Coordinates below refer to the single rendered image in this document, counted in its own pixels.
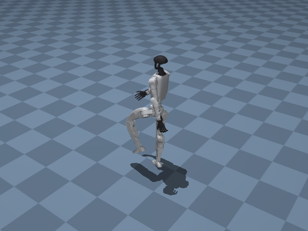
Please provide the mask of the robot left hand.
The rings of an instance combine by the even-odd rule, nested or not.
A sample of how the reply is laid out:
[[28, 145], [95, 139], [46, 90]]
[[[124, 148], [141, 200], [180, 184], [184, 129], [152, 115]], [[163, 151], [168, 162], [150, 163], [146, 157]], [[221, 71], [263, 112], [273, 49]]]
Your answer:
[[164, 123], [162, 122], [163, 119], [162, 119], [162, 116], [160, 116], [161, 120], [157, 121], [157, 129], [160, 130], [160, 132], [167, 132], [168, 130], [165, 128], [165, 125]]

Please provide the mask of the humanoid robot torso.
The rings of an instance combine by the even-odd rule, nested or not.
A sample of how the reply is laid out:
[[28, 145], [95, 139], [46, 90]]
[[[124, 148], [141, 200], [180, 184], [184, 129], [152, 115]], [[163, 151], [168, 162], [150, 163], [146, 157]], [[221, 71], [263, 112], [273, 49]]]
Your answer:
[[[158, 75], [159, 72], [155, 73], [152, 77], [157, 77], [157, 94], [158, 94], [158, 104], [160, 105], [160, 111], [161, 111], [161, 115], [163, 114], [163, 106], [161, 106], [161, 101], [164, 100], [166, 98], [166, 94], [167, 94], [167, 89], [168, 89], [168, 80], [169, 80], [169, 75], [166, 71], [164, 71], [166, 73], [166, 75], [164, 76], [160, 76]], [[153, 97], [153, 95], [151, 94], [151, 98]], [[156, 117], [155, 115], [155, 111], [153, 108], [153, 105], [151, 104], [149, 110], [152, 110], [153, 114], [150, 117]]]

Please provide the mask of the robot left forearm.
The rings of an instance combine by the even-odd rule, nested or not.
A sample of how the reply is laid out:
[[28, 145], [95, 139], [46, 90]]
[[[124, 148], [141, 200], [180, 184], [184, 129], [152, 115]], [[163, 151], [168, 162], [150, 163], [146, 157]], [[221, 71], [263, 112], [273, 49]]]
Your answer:
[[156, 100], [156, 98], [151, 98], [151, 103], [153, 105], [157, 121], [161, 120], [160, 116], [162, 115], [161, 115], [161, 111], [159, 107], [160, 105], [158, 104], [158, 101]]

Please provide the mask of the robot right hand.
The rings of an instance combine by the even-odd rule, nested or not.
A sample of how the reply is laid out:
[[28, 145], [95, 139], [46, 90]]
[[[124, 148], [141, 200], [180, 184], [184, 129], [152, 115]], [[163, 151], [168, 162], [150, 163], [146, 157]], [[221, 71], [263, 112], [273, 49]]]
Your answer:
[[[147, 89], [147, 90], [148, 90], [148, 89]], [[138, 96], [136, 96], [136, 95], [135, 95], [135, 96], [136, 96], [135, 98], [138, 97], [138, 98], [142, 99], [143, 97], [145, 97], [146, 95], [148, 95], [148, 94], [146, 94], [146, 91], [147, 91], [147, 90], [145, 90], [145, 91], [137, 91], [137, 92], [140, 92], [140, 93], [137, 93], [136, 95], [139, 94], [138, 96], [140, 96], [141, 98], [138, 97]], [[138, 99], [138, 98], [137, 98], [137, 99]], [[139, 99], [139, 100], [140, 100], [140, 99]]]

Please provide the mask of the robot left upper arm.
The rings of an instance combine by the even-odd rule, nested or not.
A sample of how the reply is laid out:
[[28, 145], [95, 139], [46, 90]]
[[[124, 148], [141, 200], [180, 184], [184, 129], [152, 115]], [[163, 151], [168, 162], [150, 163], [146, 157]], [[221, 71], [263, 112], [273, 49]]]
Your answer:
[[156, 100], [158, 101], [158, 94], [157, 94], [157, 77], [152, 77], [149, 79], [148, 81], [149, 86], [150, 86], [150, 90], [151, 90], [151, 94], [153, 95], [152, 98], [156, 98]]

